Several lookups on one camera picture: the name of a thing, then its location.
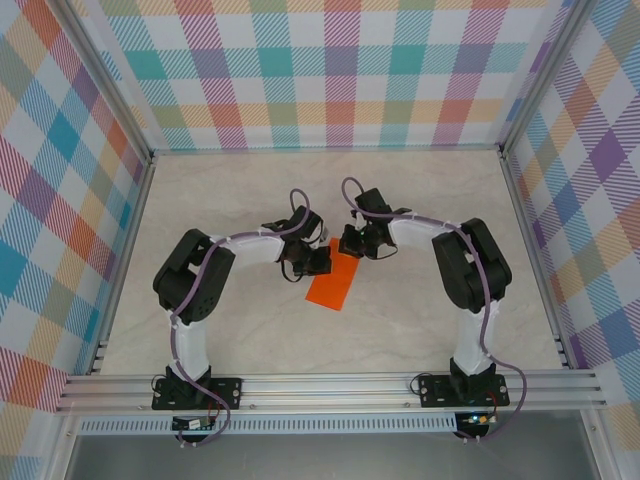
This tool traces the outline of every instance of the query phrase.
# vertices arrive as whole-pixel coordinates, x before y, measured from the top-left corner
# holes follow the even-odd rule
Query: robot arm
[[[326,232],[322,219],[315,213],[310,212],[305,225],[295,233],[282,237],[260,235],[289,230],[300,223],[304,213],[305,207],[298,207],[291,219],[265,224],[257,230],[256,236],[229,239],[223,247],[213,252],[196,294],[172,327],[176,329],[177,356],[190,378],[202,379],[210,372],[203,320],[217,306],[232,267],[238,270],[258,263],[286,260],[292,263],[297,276],[331,271],[330,249],[320,246],[326,239]],[[168,316],[172,315],[191,289],[196,278],[193,270],[202,264],[211,245],[221,238],[209,237],[197,229],[189,230],[162,266],[154,279],[153,288]],[[186,380],[176,367],[175,360],[169,369],[181,380]]]
[[[178,248],[190,236],[203,238],[205,245],[208,243],[209,246],[221,238],[206,238],[199,230],[191,230],[183,237],[183,240],[178,244]],[[234,270],[238,270],[258,263],[277,262],[282,255],[284,245],[285,242],[280,237],[256,236],[230,240],[224,247],[219,248],[220,252],[214,252],[209,263],[210,266],[207,267],[212,270],[206,278],[207,283],[200,288],[189,307],[180,316],[175,327],[176,352],[184,371],[189,377],[199,379],[209,371],[210,364],[206,349],[206,322],[204,319],[217,306],[231,267],[233,266]],[[189,278],[195,278],[195,274],[188,267],[182,273]],[[176,296],[175,302],[170,303],[164,297],[165,300],[164,302],[162,301],[162,292],[165,290],[175,292],[175,288],[172,288],[172,285],[176,285],[175,275],[175,272],[165,270],[164,276],[157,282],[158,293],[161,295],[161,304],[164,303],[162,306],[167,309],[167,316],[172,314],[173,309],[184,298],[184,296]],[[171,362],[169,367],[175,375],[185,380],[176,368],[175,360]]]
[[[340,240],[340,252],[358,258],[376,259],[380,245],[411,246],[435,251],[440,275],[449,299],[460,309],[458,343],[450,362],[450,382],[462,401],[488,390],[494,381],[495,364],[481,347],[484,319],[484,291],[478,268],[470,258],[468,247],[460,236],[444,226],[414,220],[408,209],[392,212],[378,189],[363,192],[355,198],[357,206],[379,214],[402,214],[401,218],[367,217],[353,211],[355,226],[346,225]],[[469,220],[460,229],[471,238],[487,274],[491,293],[490,316],[485,331],[485,345],[493,340],[499,301],[511,283],[511,270],[491,236],[486,224],[479,219]]]

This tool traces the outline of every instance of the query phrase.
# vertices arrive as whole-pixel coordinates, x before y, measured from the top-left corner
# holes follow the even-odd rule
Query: colorful plaid backdrop
[[[551,47],[553,42],[556,40],[556,37],[562,30],[564,26],[564,22],[571,11],[571,7],[574,5],[576,0],[563,0],[562,6],[558,10],[556,18],[553,20],[553,24],[547,33],[547,36],[538,51],[538,55],[536,55],[535,60],[531,64],[529,68],[529,72],[518,91],[518,96],[516,97],[515,102],[513,102],[513,106],[511,110],[509,110],[509,115],[507,115],[507,120],[502,125],[502,130],[500,131],[500,135],[498,136],[498,141],[496,143],[504,143],[509,130],[511,129],[511,125],[513,124],[513,120],[516,118],[518,113],[520,112],[520,107],[522,106],[522,102],[524,102],[525,98],[529,94],[529,91],[533,87],[533,84],[538,78],[538,73],[540,72],[540,68],[542,67],[544,61],[547,59],[547,56],[551,52]]]
[[[95,338],[142,163],[44,0],[0,6],[0,478]]]
[[[74,3],[149,142],[191,150],[494,144],[571,1]]]
[[[578,363],[602,373],[618,458],[640,472],[640,0],[599,2],[513,168]]]

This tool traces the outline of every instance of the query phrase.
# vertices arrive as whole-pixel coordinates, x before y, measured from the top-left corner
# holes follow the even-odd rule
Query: purple cable
[[[485,309],[484,309],[484,317],[482,319],[482,327],[480,329],[480,348],[482,349],[482,352],[493,363],[495,363],[497,365],[500,365],[501,367],[508,368],[510,370],[513,370],[513,371],[517,372],[518,375],[520,375],[520,378],[522,378],[522,396],[520,397],[520,401],[518,402],[518,405],[516,405],[516,408],[513,411],[513,414],[511,415],[511,417],[509,417],[509,420],[507,420],[507,422],[502,427],[500,427],[498,430],[495,430],[495,431],[489,433],[484,438],[485,439],[489,439],[489,438],[497,437],[498,435],[500,435],[505,430],[506,426],[509,425],[509,423],[520,413],[520,410],[522,410],[522,406],[524,405],[524,401],[525,401],[525,399],[527,397],[527,377],[526,377],[526,375],[524,374],[524,372],[520,368],[516,367],[515,365],[511,365],[510,363],[506,363],[506,362],[503,362],[501,360],[498,360],[496,357],[494,357],[491,354],[491,352],[489,352],[489,349],[487,348],[487,345],[485,344],[484,337],[485,337],[485,335],[487,333],[487,326],[489,325],[489,315],[490,315],[490,306],[491,306],[491,291],[489,290],[489,281],[487,280],[487,274],[486,274],[486,272],[484,270],[484,266],[482,265],[482,262],[480,261],[480,255],[478,255],[478,252],[476,251],[475,247],[473,246],[473,243],[471,242],[471,239],[457,225],[454,225],[454,224],[448,223],[448,222],[443,222],[443,221],[440,221],[440,220],[435,220],[433,218],[422,217],[422,216],[419,216],[419,215],[402,215],[402,214],[398,214],[398,213],[366,212],[365,210],[362,210],[361,208],[359,208],[349,198],[349,196],[347,195],[346,185],[347,185],[348,182],[353,182],[354,184],[356,184],[356,186],[360,189],[361,193],[364,193],[364,187],[354,177],[346,177],[344,180],[342,180],[342,196],[347,201],[349,206],[351,208],[353,208],[356,212],[359,212],[362,215],[366,215],[367,217],[372,217],[372,218],[405,218],[405,219],[408,219],[408,220],[418,220],[420,222],[428,223],[430,225],[435,225],[437,227],[448,228],[448,229],[453,230],[454,232],[456,232],[460,236],[460,238],[462,238],[462,240],[464,241],[465,245],[469,249],[469,252],[471,252],[471,256],[473,257],[473,261],[475,262],[475,264],[476,264],[476,266],[478,268],[478,273],[480,274],[480,282],[482,283],[482,290],[484,292]]]
[[[200,265],[200,270],[198,270],[196,279],[194,280],[193,285],[191,286],[191,290],[189,290],[189,293],[187,293],[187,296],[184,297],[184,300],[182,300],[182,303],[178,306],[178,308],[175,309],[175,311],[169,317],[171,319],[171,356],[175,361],[176,368],[180,372],[180,375],[182,375],[182,378],[184,378],[192,387],[196,388],[197,390],[201,391],[208,397],[211,397],[218,404],[222,405],[222,407],[224,407],[224,409],[227,412],[227,418],[225,419],[225,422],[222,425],[222,428],[217,432],[209,435],[207,438],[205,438],[201,442],[190,443],[190,445],[194,448],[198,446],[203,446],[203,445],[206,445],[207,443],[212,442],[213,440],[218,438],[222,434],[222,432],[224,432],[227,429],[227,427],[229,426],[229,423],[231,422],[231,409],[229,408],[229,405],[227,405],[227,403],[218,395],[216,395],[215,393],[207,390],[203,386],[196,383],[196,381],[193,378],[191,378],[182,367],[182,363],[180,363],[180,358],[178,358],[178,352],[176,348],[176,329],[177,329],[179,316],[184,311],[184,309],[187,308],[187,306],[189,305],[189,302],[191,302],[196,292],[198,291],[198,287],[200,286],[200,282],[202,282],[202,277],[207,268],[207,264],[209,263],[209,260],[211,259],[211,255],[213,254],[216,248],[224,245],[229,240],[237,240],[239,238],[250,238],[250,237],[280,237],[282,235],[288,235],[289,233],[293,233],[296,230],[299,230],[300,228],[302,228],[302,226],[305,224],[305,222],[309,218],[309,210],[310,210],[311,204],[309,202],[309,197],[307,196],[306,193],[304,193],[299,188],[294,188],[293,190],[291,190],[291,192],[289,192],[289,201],[291,205],[293,205],[294,193],[299,193],[300,195],[302,195],[302,197],[304,198],[305,206],[306,206],[304,216],[302,217],[302,220],[300,220],[300,223],[298,223],[295,227],[292,227],[288,230],[283,230],[281,232],[255,231],[255,232],[235,233],[229,237],[221,238],[220,240],[215,242],[213,245],[211,245],[206,255],[204,256],[204,259],[202,260],[202,264]],[[182,437],[182,430],[178,432],[178,439],[182,442],[182,446],[187,444],[187,442]]]

